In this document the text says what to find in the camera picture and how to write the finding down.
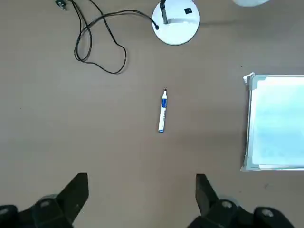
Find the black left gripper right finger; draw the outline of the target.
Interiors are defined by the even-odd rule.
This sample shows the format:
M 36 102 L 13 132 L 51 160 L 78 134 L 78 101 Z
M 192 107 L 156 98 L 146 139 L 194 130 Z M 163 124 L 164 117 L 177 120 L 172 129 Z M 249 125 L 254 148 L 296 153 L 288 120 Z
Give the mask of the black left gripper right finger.
M 220 199 L 205 174 L 196 175 L 195 199 L 200 211 L 189 228 L 290 228 L 279 210 L 257 207 L 250 213 L 228 199 Z

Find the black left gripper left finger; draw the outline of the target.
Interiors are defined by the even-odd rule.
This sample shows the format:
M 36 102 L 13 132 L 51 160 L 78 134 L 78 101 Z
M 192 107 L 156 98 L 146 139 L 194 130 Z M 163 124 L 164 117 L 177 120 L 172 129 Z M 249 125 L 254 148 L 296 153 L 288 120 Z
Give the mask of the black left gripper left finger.
M 2 228 L 72 228 L 89 197 L 88 174 L 78 173 L 59 194 L 46 195 L 26 210 L 1 205 Z

